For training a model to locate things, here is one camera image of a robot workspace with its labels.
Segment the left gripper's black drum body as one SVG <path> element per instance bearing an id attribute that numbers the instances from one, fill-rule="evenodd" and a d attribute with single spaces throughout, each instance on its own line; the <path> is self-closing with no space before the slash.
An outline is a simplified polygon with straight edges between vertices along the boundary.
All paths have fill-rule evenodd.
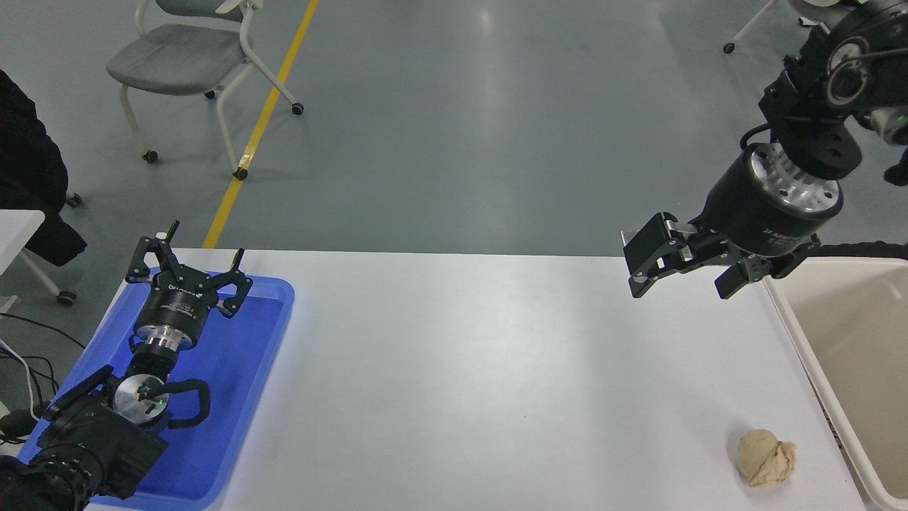
<path id="1" fill-rule="evenodd" d="M 185 268 L 160 268 L 150 279 L 150 293 L 134 322 L 136 336 L 149 336 L 153 327 L 168 327 L 185 336 L 200 336 L 211 310 L 218 303 L 218 289 L 228 281 L 220 275 Z"/>

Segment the right gripper's black drum body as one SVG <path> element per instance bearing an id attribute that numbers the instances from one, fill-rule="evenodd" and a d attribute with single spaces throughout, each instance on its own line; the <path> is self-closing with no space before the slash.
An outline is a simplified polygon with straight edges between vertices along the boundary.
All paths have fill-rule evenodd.
<path id="1" fill-rule="evenodd" d="M 842 206 L 837 181 L 808 174 L 782 149 L 745 149 L 708 193 L 698 226 L 778 258 L 809 242 Z"/>

